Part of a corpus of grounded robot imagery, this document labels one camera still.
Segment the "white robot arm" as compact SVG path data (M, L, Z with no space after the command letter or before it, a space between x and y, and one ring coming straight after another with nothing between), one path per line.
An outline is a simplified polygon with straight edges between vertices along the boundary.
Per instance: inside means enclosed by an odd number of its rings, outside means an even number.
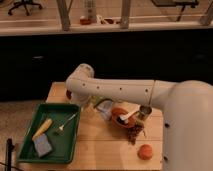
M92 95L160 110L163 114L162 171L213 171L213 85L202 81L97 79L88 64L66 80L71 101Z

